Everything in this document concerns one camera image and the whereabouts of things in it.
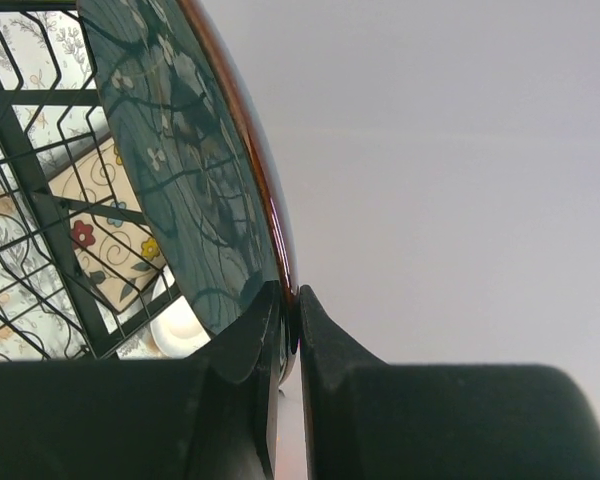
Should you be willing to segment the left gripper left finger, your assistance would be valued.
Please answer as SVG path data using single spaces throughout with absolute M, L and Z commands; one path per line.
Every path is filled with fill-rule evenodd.
M 0 479 L 270 479 L 280 286 L 179 360 L 0 362 Z

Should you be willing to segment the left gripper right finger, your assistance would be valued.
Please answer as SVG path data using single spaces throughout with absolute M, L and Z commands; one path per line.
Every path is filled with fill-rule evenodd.
M 600 479 L 600 426 L 579 386 L 538 364 L 389 364 L 302 287 L 313 479 Z

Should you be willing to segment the white bowl plate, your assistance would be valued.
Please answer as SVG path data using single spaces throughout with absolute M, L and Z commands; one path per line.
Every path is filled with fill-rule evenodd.
M 182 296 L 150 322 L 150 331 L 157 348 L 170 358 L 185 358 L 211 340 Z

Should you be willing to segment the black wire dish rack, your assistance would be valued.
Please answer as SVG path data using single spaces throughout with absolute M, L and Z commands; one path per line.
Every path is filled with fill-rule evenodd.
M 0 362 L 157 358 L 150 322 L 178 289 L 166 267 L 121 313 L 73 249 L 51 177 L 111 138 L 72 1 L 0 1 Z

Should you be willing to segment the large dark teal plate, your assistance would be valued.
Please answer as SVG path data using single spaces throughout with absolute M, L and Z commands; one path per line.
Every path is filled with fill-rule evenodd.
M 106 121 L 147 225 L 211 335 L 263 285 L 294 364 L 297 270 L 279 177 L 248 89 L 199 1 L 81 1 Z

